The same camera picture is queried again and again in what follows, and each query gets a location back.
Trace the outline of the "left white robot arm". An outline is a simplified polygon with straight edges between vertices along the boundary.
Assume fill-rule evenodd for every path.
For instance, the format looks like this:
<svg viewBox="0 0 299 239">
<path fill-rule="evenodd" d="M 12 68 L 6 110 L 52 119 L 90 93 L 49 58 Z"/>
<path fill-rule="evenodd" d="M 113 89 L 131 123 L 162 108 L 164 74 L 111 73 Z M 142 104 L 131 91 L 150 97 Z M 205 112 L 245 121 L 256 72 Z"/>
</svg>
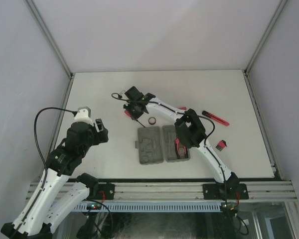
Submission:
<svg viewBox="0 0 299 239">
<path fill-rule="evenodd" d="M 88 173 L 76 182 L 58 202 L 55 198 L 92 146 L 108 142 L 108 130 L 101 119 L 89 124 L 72 123 L 66 137 L 48 155 L 47 170 L 20 215 L 5 223 L 0 232 L 10 239 L 50 239 L 65 217 L 85 199 L 99 194 L 98 180 Z"/>
</svg>

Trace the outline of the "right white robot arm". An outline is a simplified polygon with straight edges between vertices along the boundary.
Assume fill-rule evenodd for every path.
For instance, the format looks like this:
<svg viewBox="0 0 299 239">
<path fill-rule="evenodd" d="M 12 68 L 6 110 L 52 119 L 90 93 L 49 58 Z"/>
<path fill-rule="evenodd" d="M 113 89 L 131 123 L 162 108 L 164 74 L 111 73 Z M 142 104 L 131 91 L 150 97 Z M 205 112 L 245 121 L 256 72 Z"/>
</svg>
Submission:
<svg viewBox="0 0 299 239">
<path fill-rule="evenodd" d="M 223 200 L 237 195 L 240 180 L 220 159 L 209 143 L 210 134 L 201 122 L 201 117 L 193 109 L 181 110 L 161 101 L 151 93 L 143 94 L 135 86 L 123 92 L 126 96 L 124 109 L 133 120 L 138 120 L 144 113 L 161 116 L 172 122 L 177 139 L 188 149 L 197 150 L 198 154 L 212 172 Z"/>
</svg>

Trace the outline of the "grey plastic tool case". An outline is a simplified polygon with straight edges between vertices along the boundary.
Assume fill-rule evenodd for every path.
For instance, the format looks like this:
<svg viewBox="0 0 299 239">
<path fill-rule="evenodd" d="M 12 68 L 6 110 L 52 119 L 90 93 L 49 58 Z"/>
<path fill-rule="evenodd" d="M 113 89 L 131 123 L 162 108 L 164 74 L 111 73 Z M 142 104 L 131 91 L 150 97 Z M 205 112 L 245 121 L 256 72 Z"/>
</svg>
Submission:
<svg viewBox="0 0 299 239">
<path fill-rule="evenodd" d="M 164 161 L 181 162 L 190 159 L 188 149 L 188 158 L 177 159 L 174 146 L 177 134 L 173 125 L 140 127 L 137 136 L 135 148 L 138 149 L 141 165 L 159 164 Z"/>
</svg>

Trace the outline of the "red black pliers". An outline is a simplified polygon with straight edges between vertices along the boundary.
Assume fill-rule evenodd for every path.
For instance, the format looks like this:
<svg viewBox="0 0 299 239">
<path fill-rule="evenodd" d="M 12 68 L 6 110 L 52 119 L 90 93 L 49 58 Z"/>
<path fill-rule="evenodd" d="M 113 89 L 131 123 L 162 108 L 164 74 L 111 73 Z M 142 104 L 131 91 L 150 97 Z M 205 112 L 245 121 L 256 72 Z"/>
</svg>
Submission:
<svg viewBox="0 0 299 239">
<path fill-rule="evenodd" d="M 188 158 L 187 148 L 180 142 L 178 138 L 174 141 L 174 146 L 177 159 Z"/>
</svg>

